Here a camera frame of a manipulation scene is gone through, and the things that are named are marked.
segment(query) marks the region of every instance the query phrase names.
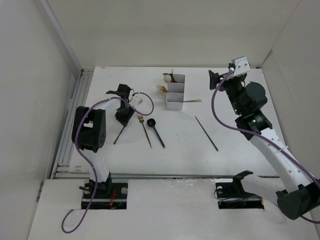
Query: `black ladle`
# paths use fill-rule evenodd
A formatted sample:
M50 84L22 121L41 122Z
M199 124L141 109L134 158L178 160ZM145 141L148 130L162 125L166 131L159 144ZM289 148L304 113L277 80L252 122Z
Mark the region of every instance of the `black ladle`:
M159 133L158 133L158 131L156 129L156 120L154 120L153 118L150 118L148 121L146 121L146 124L148 124L148 126L150 128L153 128L153 130L155 131L155 134L158 137L162 147L165 149L166 146L165 146L164 142L162 141L162 139L161 139L161 137L160 137L160 135L159 135Z

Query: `white container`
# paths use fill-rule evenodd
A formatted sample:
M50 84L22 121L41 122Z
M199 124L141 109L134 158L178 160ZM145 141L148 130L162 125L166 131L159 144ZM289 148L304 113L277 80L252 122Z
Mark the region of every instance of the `white container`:
M184 93L168 92L166 94L166 108L173 110L182 110L184 106Z
M184 107L185 80L184 74L173 74L176 83L167 84L168 93L166 94L166 108L172 110L182 110Z

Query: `wooden fork handle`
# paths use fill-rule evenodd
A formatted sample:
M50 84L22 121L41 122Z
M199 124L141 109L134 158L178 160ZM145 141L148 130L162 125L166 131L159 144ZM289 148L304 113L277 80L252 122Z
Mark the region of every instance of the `wooden fork handle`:
M149 136L148 136L148 133L147 133L146 127L145 127L145 125L144 125L144 123L143 123L143 122L142 122L141 124L142 124L142 126L143 126L145 136L146 136L146 138L148 139L148 142L149 142L150 148L152 148L152 145L151 145L151 142L150 142L150 139L149 139Z

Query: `black spoon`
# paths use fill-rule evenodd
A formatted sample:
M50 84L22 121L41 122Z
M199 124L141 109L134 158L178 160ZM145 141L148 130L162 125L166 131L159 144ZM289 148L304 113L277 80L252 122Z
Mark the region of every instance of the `black spoon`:
M158 133L158 131L156 129L156 121L153 118L150 118L148 121L146 121L146 124L148 124L148 126L150 128L153 128L153 130L155 131L155 134L158 137L162 147L165 149L166 146L165 146L164 142L162 141L162 139L161 139L161 137L160 137L160 135L159 135L159 133Z

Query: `utensil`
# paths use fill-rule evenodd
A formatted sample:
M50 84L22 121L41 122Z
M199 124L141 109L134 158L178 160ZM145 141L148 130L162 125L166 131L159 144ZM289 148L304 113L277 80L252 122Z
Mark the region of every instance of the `utensil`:
M165 86L157 85L156 89L157 89L156 92L159 93L159 94L167 94L167 93L169 93Z
M144 122L145 122L144 117L143 117L142 115L138 114L138 119L139 119L139 123L141 123L141 124L142 124L142 126L143 126L144 133L145 133L146 138L148 139L148 142L149 142L150 148L152 148L152 145L151 145L151 142L150 142L150 139L149 139L149 136L148 136L147 130L146 130L145 125L144 125Z
M200 124L201 128L203 129L204 133L206 134L206 136L209 138L210 142L212 143L212 145L214 146L215 150L218 152L218 148L217 146L214 144L214 142L211 140L211 138L209 137L208 133L206 132L206 130L204 129L204 127L201 125L201 123L199 122L198 118L196 116L194 116L195 119L198 121L198 123Z
M183 101L183 103L202 103L202 101L201 99L197 99L197 100Z
M120 137L120 134L122 133L122 131L125 129L125 126L121 129L119 135L116 137L116 139L114 140L113 144L116 144L116 142L118 141L118 138Z
M150 118L150 119L148 119L148 121L146 121L146 124L148 124L148 126L150 128L153 128L153 130L154 130L156 136L158 137L162 147L165 149L166 146L165 146L164 142L162 141L162 139L161 139L161 137L160 137L160 135L159 135L159 133L158 133L158 131L156 129L156 121L153 118Z
M175 78L174 78L174 70L171 69L171 73L163 73L163 80L165 83L177 83Z

